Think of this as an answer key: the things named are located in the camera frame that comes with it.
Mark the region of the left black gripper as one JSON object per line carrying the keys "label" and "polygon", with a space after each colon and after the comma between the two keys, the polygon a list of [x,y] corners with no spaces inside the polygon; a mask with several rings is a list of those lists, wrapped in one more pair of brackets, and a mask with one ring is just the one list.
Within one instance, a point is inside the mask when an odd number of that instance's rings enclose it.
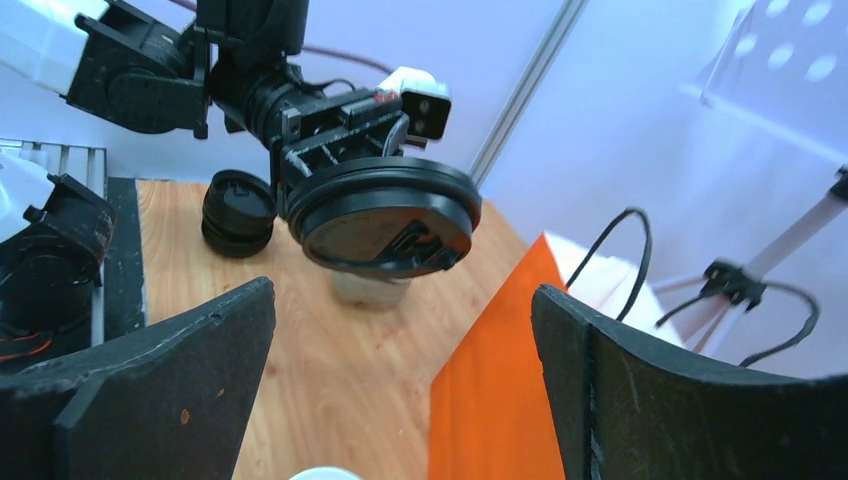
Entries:
{"label": "left black gripper", "polygon": [[411,119],[400,95],[358,89],[281,110],[280,135],[269,147],[276,213],[288,217],[286,197],[324,167],[402,151]]}

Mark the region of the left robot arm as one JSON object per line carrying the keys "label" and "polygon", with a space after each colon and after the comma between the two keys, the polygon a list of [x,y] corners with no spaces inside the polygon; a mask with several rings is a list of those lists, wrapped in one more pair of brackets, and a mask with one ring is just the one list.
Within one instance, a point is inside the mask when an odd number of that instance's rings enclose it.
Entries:
{"label": "left robot arm", "polygon": [[1,61],[66,103],[142,134],[208,134],[218,106],[229,132],[271,155],[268,189],[287,184],[283,149],[326,130],[332,103],[290,58],[304,45],[304,1],[200,1],[183,31],[124,1],[5,1]]}

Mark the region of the black cup lid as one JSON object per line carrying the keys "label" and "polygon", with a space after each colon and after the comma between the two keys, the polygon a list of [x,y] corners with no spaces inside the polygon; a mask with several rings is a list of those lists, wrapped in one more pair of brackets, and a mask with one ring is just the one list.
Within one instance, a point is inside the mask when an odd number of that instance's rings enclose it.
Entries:
{"label": "black cup lid", "polygon": [[317,171],[285,199],[304,255],[334,271],[410,279],[451,269],[482,216],[470,178],[412,157],[370,157]]}

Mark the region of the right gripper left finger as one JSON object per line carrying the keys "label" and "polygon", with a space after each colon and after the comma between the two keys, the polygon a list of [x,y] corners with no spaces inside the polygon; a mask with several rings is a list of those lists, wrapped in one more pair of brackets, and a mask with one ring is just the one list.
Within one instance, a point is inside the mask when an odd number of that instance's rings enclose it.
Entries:
{"label": "right gripper left finger", "polygon": [[271,280],[1,379],[5,479],[229,479],[276,325]]}

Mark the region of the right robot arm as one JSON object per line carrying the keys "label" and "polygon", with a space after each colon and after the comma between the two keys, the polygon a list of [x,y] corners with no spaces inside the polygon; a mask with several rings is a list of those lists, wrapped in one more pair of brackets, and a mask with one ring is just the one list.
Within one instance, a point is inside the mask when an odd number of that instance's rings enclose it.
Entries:
{"label": "right robot arm", "polygon": [[[228,479],[275,327],[251,280],[53,360],[89,320],[114,229],[69,175],[1,158],[5,479]],[[698,355],[561,289],[539,239],[439,372],[434,479],[843,479],[847,379],[802,380]]]}

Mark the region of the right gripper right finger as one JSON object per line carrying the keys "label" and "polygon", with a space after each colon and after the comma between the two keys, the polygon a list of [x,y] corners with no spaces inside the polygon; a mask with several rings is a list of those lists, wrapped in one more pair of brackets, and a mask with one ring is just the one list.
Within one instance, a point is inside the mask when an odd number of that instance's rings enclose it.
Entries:
{"label": "right gripper right finger", "polygon": [[704,357],[550,285],[531,323],[569,479],[843,479],[847,379]]}

